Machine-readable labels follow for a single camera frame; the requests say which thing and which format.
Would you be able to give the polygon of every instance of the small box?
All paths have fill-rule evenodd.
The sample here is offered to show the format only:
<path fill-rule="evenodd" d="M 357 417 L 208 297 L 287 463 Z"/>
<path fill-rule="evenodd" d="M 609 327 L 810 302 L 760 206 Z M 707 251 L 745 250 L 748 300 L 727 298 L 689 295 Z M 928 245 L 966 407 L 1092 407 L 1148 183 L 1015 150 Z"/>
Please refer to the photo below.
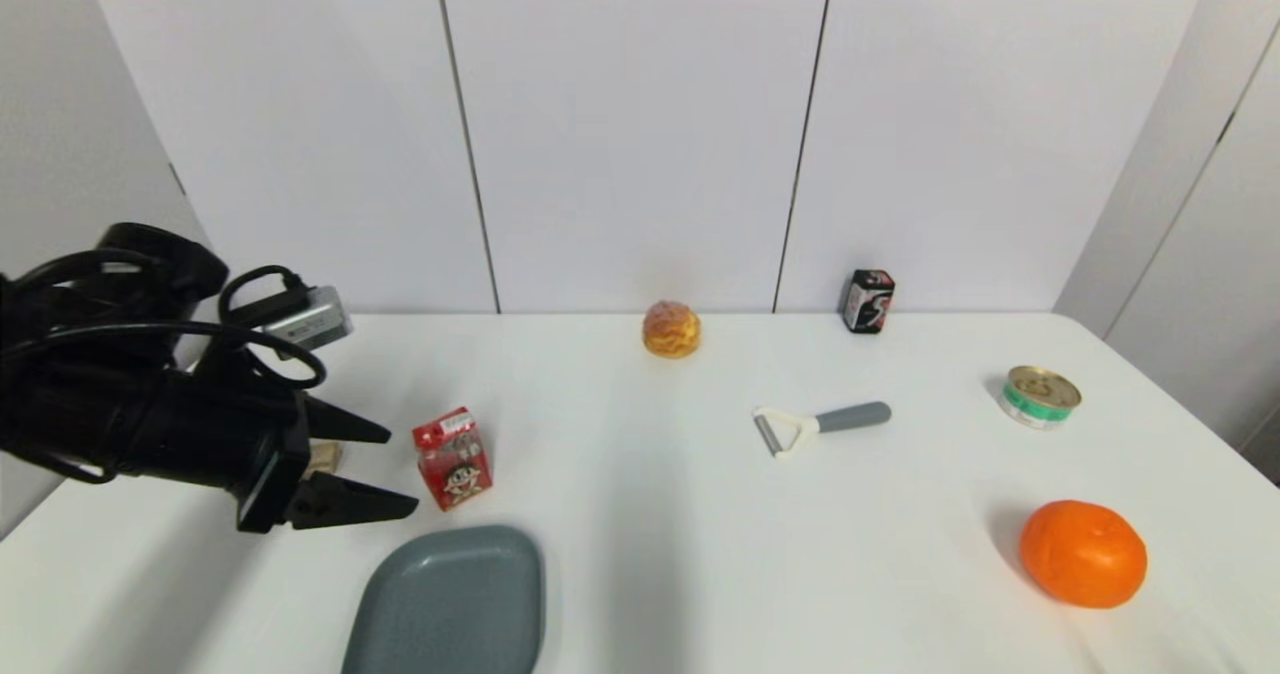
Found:
<path fill-rule="evenodd" d="M 855 335 L 878 335 L 893 301 L 893 279 L 883 269 L 859 269 L 845 297 L 845 326 Z"/>
<path fill-rule="evenodd" d="M 448 512 L 493 486 L 489 455 L 466 405 L 413 428 L 417 469 L 440 512 Z"/>
<path fill-rule="evenodd" d="M 311 443 L 311 463 L 307 464 L 302 478 L 306 480 L 315 472 L 337 474 L 339 460 L 342 460 L 342 443 Z"/>

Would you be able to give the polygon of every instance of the white wall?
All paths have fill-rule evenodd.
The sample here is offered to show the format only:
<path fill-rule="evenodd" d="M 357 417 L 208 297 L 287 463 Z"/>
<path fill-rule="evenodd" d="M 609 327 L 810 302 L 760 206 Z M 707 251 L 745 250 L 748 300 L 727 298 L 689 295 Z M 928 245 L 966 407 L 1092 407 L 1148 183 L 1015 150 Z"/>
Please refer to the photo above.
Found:
<path fill-rule="evenodd" d="M 1196 0 L 831 0 L 778 310 L 1050 310 Z"/>
<path fill-rule="evenodd" d="M 0 0 L 0 269 L 137 220 L 204 240 L 95 0 Z M 0 536 L 60 481 L 0 455 Z"/>
<path fill-rule="evenodd" d="M 447 0 L 503 311 L 768 311 L 823 0 Z"/>
<path fill-rule="evenodd" d="M 493 310 L 483 224 L 508 311 L 1047 310 L 1196 1 L 831 0 L 794 189 L 824 0 L 445 0 L 479 194 L 440 0 L 104 6 L 220 253 L 357 310 Z"/>
<path fill-rule="evenodd" d="M 1056 311 L 1105 338 L 1185 203 L 1280 20 L 1280 0 L 1199 0 Z"/>
<path fill-rule="evenodd" d="M 101 0 L 233 270 L 493 311 L 439 0 Z"/>
<path fill-rule="evenodd" d="M 1107 343 L 1239 446 L 1280 404 L 1280 45 Z"/>

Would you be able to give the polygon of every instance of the can lid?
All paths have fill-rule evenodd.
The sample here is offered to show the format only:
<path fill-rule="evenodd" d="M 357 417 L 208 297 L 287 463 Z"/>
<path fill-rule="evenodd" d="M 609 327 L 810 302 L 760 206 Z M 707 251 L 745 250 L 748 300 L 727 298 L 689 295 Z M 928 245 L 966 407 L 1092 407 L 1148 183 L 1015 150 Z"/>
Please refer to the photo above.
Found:
<path fill-rule="evenodd" d="M 1009 370 L 1009 386 L 1038 405 L 1052 409 L 1075 409 L 1083 396 L 1075 384 L 1061 373 L 1039 367 L 1014 367 Z"/>

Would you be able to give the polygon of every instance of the panel seam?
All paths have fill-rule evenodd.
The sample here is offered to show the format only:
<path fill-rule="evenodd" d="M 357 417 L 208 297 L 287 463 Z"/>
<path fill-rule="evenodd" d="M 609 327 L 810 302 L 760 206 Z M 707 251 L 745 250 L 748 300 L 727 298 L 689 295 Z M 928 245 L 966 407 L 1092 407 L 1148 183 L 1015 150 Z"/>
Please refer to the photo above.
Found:
<path fill-rule="evenodd" d="M 778 260 L 778 281 L 773 285 L 773 315 L 778 313 L 778 295 L 782 294 L 782 271 L 787 263 L 787 246 L 791 244 L 791 219 L 796 212 L 796 193 L 800 191 L 800 168 L 804 164 L 804 145 L 809 137 L 809 114 L 813 113 L 813 90 L 818 83 L 818 63 L 822 61 L 822 41 L 827 36 L 827 12 L 831 9 L 831 0 L 822 1 L 822 20 L 818 24 L 818 46 L 813 54 L 813 73 L 809 77 L 809 100 L 804 106 L 804 127 L 800 128 L 800 151 L 796 153 L 796 173 L 791 182 L 791 205 L 787 206 L 787 226 L 782 233 L 782 256 Z"/>
<path fill-rule="evenodd" d="M 1275 27 L 1271 28 L 1271 37 L 1267 38 L 1267 45 L 1262 47 L 1262 54 L 1258 56 L 1258 61 L 1253 65 L 1253 72 L 1249 72 L 1249 78 L 1248 81 L 1244 82 L 1244 90 L 1240 90 L 1240 95 L 1235 98 L 1235 106 L 1231 107 L 1231 119 L 1235 118 L 1235 113 L 1239 113 L 1240 104 L 1243 104 L 1244 97 L 1248 96 L 1249 90 L 1252 90 L 1253 79 L 1257 78 L 1260 69 L 1262 69 L 1262 61 L 1266 60 L 1267 54 L 1271 54 L 1271 46 L 1275 45 L 1277 32 L 1280 32 L 1280 20 L 1277 20 Z M 1166 228 L 1164 235 L 1160 237 L 1160 242 L 1157 242 L 1156 249 L 1152 249 L 1151 260 L 1147 260 L 1147 265 L 1144 265 L 1142 272 L 1138 274 L 1138 279 L 1137 281 L 1133 283 L 1133 288 L 1130 288 L 1129 295 L 1124 297 L 1124 302 L 1123 304 L 1120 304 L 1120 310 L 1116 311 L 1115 318 L 1111 318 L 1111 326 L 1107 326 L 1107 333 L 1102 335 L 1102 341 L 1106 341 L 1108 340 L 1108 338 L 1111 338 L 1111 333 L 1114 333 L 1117 324 L 1120 324 L 1120 318 L 1124 318 L 1124 313 L 1126 310 L 1129 310 L 1129 304 L 1130 302 L 1133 302 L 1134 294 L 1138 294 L 1138 288 L 1142 286 L 1143 279 L 1147 279 L 1147 272 L 1151 272 L 1151 267 L 1153 263 L 1156 263 L 1156 260 L 1160 256 L 1160 251 L 1164 249 L 1165 242 L 1169 240 L 1170 233 L 1172 233 L 1174 228 L 1178 226 L 1178 219 L 1183 217 L 1183 210 L 1187 208 L 1188 201 L 1190 201 L 1192 196 L 1196 194 L 1196 188 L 1199 185 L 1201 179 L 1204 176 L 1204 171 L 1208 171 L 1210 164 L 1213 162 L 1213 156 L 1217 155 L 1217 150 L 1222 145 L 1222 139 L 1226 138 L 1225 128 L 1222 133 L 1224 136 L 1219 137 L 1217 142 L 1215 142 L 1213 145 L 1213 148 L 1210 151 L 1208 156 L 1206 156 L 1204 164 L 1202 164 L 1199 171 L 1196 173 L 1196 178 L 1192 179 L 1192 185 L 1187 188 L 1187 194 L 1183 196 L 1181 202 L 1178 205 L 1176 212 L 1174 212 L 1174 217 L 1170 219 L 1169 228 Z"/>
<path fill-rule="evenodd" d="M 476 215 L 480 217 L 480 238 L 484 240 L 484 258 L 489 265 L 489 286 L 493 289 L 493 308 L 502 315 L 502 301 L 498 299 L 498 274 L 493 267 L 493 248 L 489 246 L 489 226 L 484 217 L 484 198 L 480 196 L 480 176 L 476 174 L 476 156 L 471 146 L 471 125 L 467 123 L 467 106 L 462 97 L 462 78 L 458 75 L 458 58 L 453 50 L 453 27 L 449 26 L 449 8 L 440 0 L 440 19 L 444 26 L 444 45 L 449 51 L 449 72 L 453 74 L 453 91 L 458 100 L 458 116 L 462 119 L 462 141 L 467 147 L 467 168 L 471 171 L 471 192 L 476 200 Z"/>

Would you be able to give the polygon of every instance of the peeler handle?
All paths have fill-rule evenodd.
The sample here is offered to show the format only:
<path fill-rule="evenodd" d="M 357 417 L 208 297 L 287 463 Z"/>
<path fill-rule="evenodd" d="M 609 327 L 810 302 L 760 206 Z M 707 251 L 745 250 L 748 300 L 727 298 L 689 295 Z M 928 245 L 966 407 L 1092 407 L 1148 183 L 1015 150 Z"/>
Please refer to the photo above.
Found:
<path fill-rule="evenodd" d="M 883 402 L 868 402 L 868 404 L 846 405 L 845 409 L 827 411 L 818 414 L 819 432 L 840 432 L 845 428 L 869 427 L 869 425 L 882 425 L 888 422 L 893 411 Z"/>

